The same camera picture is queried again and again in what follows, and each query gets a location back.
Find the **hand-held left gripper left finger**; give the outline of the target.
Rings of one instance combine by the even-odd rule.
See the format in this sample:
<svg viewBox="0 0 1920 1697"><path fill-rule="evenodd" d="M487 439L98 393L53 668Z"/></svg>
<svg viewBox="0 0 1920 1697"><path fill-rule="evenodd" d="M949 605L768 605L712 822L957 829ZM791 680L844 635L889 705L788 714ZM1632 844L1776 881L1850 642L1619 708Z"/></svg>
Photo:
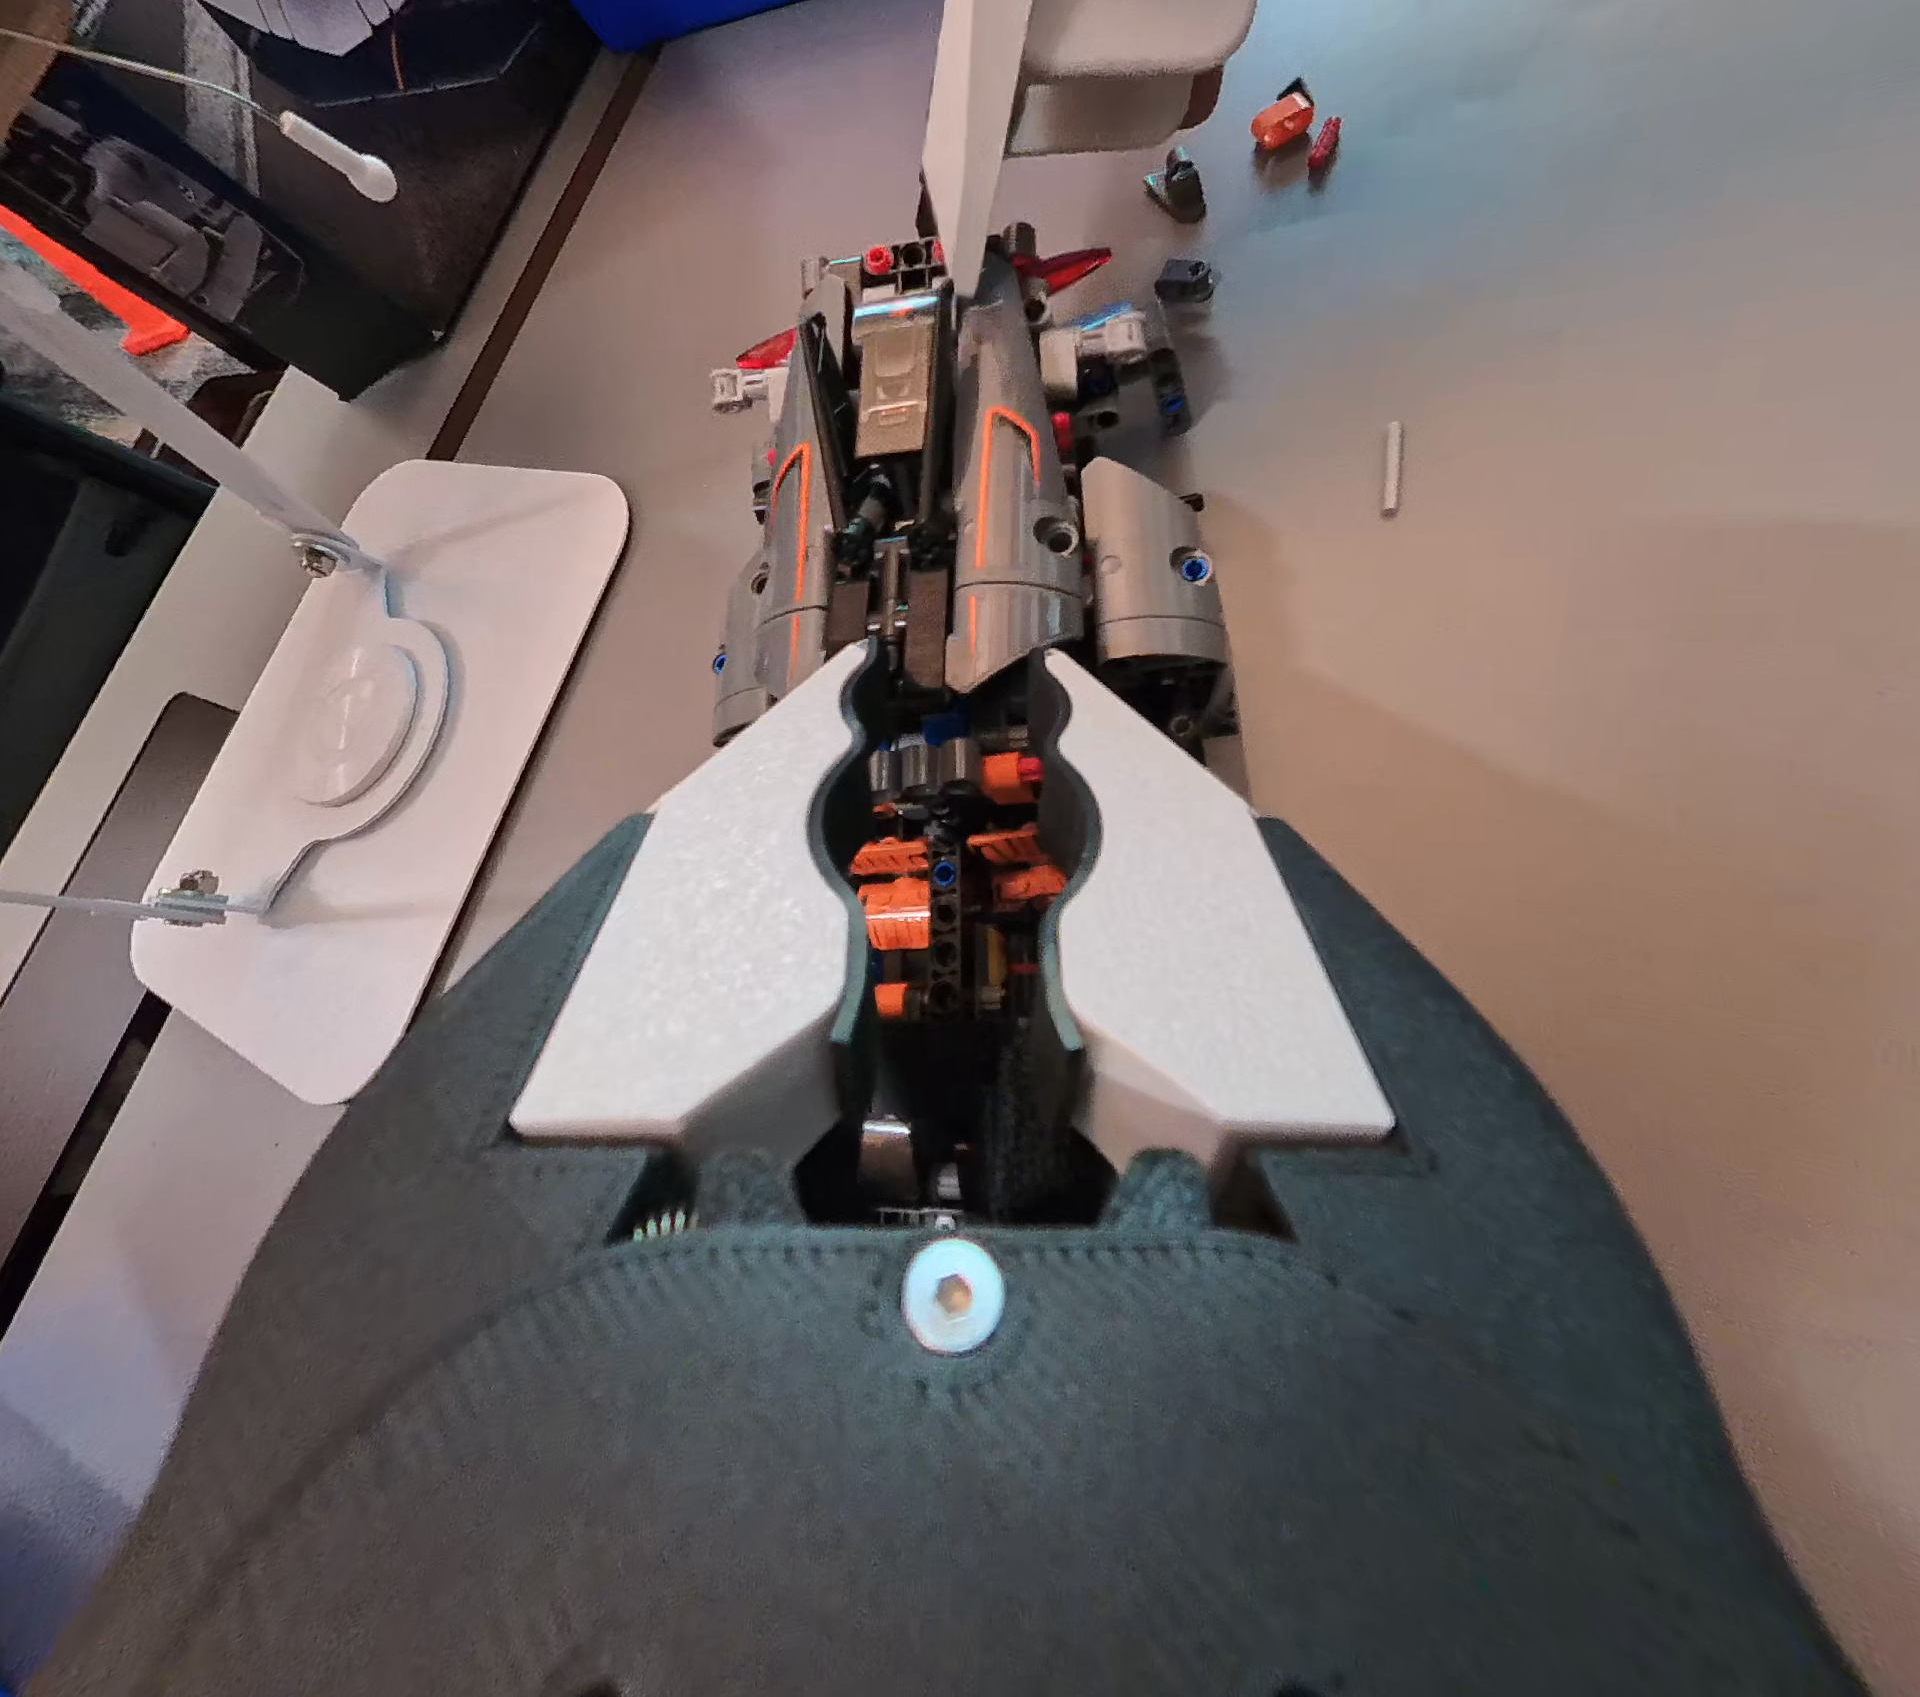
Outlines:
<svg viewBox="0 0 1920 1697"><path fill-rule="evenodd" d="M823 799L861 758L832 656L647 813L511 1108L524 1140L810 1149L838 1120L832 1033L861 929Z"/></svg>

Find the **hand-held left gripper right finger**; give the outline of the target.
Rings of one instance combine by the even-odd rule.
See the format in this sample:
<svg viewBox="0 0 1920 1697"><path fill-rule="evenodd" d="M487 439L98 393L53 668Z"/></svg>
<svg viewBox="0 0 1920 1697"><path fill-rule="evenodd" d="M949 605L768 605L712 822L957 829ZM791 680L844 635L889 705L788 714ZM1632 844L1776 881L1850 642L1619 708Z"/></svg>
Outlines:
<svg viewBox="0 0 1920 1697"><path fill-rule="evenodd" d="M1246 798L1069 653L1063 787L1090 854L1053 906L1099 1155L1382 1140L1396 1119Z"/></svg>

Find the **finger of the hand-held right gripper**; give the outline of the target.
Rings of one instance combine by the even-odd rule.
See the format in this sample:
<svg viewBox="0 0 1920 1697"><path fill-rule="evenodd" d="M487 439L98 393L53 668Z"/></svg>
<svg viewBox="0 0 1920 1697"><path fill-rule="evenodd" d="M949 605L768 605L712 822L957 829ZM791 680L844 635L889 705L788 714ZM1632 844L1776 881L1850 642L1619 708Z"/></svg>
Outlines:
<svg viewBox="0 0 1920 1697"><path fill-rule="evenodd" d="M941 243L954 292L973 295L1031 0L941 0L924 128L928 237Z"/></svg>

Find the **grey orange lego car model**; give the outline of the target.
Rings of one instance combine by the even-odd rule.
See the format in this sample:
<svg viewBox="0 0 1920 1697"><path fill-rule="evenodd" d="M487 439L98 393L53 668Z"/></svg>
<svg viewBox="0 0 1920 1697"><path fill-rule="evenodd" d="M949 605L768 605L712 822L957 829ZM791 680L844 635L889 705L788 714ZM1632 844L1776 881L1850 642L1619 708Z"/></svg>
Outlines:
<svg viewBox="0 0 1920 1697"><path fill-rule="evenodd" d="M985 243L970 300L939 237L804 262L780 334L712 368L761 412L760 545L727 593L712 741L730 744L848 645L878 650L865 918L873 1078L796 1163L810 1219L860 1227L1072 1225L1102 1163L1030 1039L1069 859L1043 841L1031 662L1069 653L1190 758L1234 732L1203 498L1117 460L1190 423L1159 306L1056 320L1105 248Z"/></svg>

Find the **dark lego set box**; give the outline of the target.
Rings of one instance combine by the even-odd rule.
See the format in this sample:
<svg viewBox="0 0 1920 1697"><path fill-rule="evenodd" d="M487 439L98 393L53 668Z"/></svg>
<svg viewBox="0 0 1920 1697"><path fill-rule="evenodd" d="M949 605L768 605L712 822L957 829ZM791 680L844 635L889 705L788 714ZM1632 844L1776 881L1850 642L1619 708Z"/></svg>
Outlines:
<svg viewBox="0 0 1920 1697"><path fill-rule="evenodd" d="M594 59L565 0L2 0L2 204L355 398L450 334Z"/></svg>

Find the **white book stand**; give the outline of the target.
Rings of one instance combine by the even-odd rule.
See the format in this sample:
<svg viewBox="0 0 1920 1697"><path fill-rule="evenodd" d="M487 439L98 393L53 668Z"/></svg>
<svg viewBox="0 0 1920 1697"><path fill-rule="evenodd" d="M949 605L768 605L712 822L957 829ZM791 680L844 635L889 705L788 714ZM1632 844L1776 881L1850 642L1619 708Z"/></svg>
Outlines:
<svg viewBox="0 0 1920 1697"><path fill-rule="evenodd" d="M284 485L33 278L2 326L264 518L310 587L131 918L131 970L312 1104L405 1033L628 545L594 473L405 460Z"/></svg>

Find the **orange plastic object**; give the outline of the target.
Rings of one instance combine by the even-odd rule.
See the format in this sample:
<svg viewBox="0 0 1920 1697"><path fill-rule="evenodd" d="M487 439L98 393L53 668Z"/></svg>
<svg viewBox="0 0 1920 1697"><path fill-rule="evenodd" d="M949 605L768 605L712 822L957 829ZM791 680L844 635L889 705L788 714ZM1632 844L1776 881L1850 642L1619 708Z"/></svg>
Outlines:
<svg viewBox="0 0 1920 1697"><path fill-rule="evenodd" d="M2 231L28 248L39 259L57 269L78 292L93 300L106 314L123 320L123 350L129 355L151 355L185 339L185 325L169 319L165 309L148 301L146 295L118 287L99 267L83 259L80 254L69 249L64 243L43 235L33 220L20 218L14 210L0 210Z"/></svg>

